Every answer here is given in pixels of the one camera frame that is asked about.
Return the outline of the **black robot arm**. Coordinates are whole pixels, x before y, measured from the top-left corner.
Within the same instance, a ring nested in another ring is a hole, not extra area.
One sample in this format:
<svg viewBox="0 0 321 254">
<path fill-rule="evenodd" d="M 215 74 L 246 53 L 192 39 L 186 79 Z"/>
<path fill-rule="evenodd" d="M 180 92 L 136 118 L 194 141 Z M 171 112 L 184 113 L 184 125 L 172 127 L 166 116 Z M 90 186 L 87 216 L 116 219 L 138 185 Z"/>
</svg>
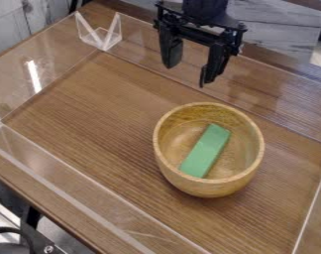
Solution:
<svg viewBox="0 0 321 254">
<path fill-rule="evenodd" d="M 208 48 L 199 86 L 212 83 L 224 72 L 231 56 L 240 53 L 246 24 L 227 14 L 228 0 L 158 0 L 154 28 L 159 35 L 162 63 L 167 68 L 182 61 L 184 40 Z"/>
</svg>

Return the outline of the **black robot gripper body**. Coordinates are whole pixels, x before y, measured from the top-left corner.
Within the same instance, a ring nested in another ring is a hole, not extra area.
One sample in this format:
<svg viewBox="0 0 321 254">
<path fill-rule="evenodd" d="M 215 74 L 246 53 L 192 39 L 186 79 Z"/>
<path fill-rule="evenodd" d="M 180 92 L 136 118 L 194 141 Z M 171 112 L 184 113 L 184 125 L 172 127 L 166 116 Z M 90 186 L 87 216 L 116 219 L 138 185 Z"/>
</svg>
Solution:
<svg viewBox="0 0 321 254">
<path fill-rule="evenodd" d="M 154 28 L 162 25 L 186 40 L 210 47 L 223 44 L 232 54 L 240 52 L 246 25 L 227 14 L 228 0 L 158 0 Z"/>
</svg>

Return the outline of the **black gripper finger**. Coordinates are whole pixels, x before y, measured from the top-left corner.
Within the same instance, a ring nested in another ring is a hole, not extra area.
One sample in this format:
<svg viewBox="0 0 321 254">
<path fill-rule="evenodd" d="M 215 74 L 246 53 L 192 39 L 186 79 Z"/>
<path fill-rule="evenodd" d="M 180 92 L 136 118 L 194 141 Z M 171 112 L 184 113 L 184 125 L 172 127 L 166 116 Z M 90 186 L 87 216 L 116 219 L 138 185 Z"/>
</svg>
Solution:
<svg viewBox="0 0 321 254">
<path fill-rule="evenodd" d="M 215 81 L 218 75 L 224 72 L 230 60 L 230 52 L 223 44 L 214 43 L 210 46 L 208 61 L 202 67 L 199 86 L 204 87 L 206 83 Z"/>
<path fill-rule="evenodd" d="M 183 40 L 164 25 L 159 27 L 159 46 L 162 63 L 167 68 L 172 68 L 182 60 Z"/>
</svg>

